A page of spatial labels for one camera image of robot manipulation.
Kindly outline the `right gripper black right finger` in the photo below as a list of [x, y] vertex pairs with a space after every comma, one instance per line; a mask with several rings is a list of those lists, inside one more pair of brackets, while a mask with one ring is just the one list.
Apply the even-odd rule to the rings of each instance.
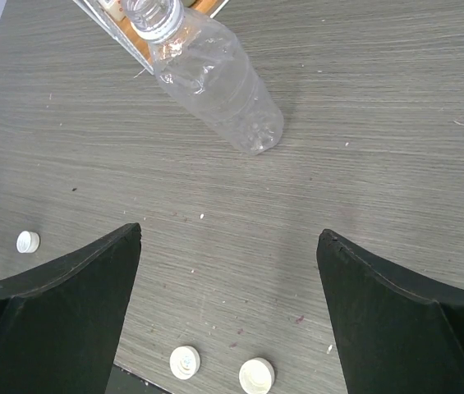
[[350, 393], [464, 393], [464, 290], [325, 229], [316, 251]]

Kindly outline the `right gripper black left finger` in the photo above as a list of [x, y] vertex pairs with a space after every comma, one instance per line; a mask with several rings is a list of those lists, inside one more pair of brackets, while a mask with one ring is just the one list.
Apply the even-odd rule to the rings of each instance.
[[127, 223], [0, 280], [0, 393], [105, 392], [140, 252]]

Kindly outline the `white bottle cap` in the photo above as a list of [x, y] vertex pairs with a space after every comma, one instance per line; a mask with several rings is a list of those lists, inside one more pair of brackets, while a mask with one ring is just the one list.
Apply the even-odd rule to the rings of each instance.
[[247, 360], [239, 371], [241, 388], [247, 394], [268, 394], [275, 378], [273, 366], [260, 357]]
[[169, 365], [172, 374], [180, 380], [188, 380], [200, 368], [200, 354], [193, 346], [179, 346], [170, 355]]
[[21, 254], [32, 254], [40, 244], [39, 234], [33, 231], [22, 231], [16, 239], [16, 249]]

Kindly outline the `clear plastic bottle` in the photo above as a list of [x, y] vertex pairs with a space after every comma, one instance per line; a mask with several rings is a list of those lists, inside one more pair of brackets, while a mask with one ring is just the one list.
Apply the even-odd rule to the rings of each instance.
[[256, 155], [283, 135], [282, 112], [236, 35], [180, 1], [125, 1], [147, 34], [161, 88], [235, 149]]

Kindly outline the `white bottle cap, upturned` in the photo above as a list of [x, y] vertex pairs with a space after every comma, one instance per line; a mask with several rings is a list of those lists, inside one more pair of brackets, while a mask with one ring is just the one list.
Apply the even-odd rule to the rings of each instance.
[[193, 346], [179, 346], [170, 355], [169, 365], [172, 374], [180, 380], [188, 380], [200, 368], [200, 354]]

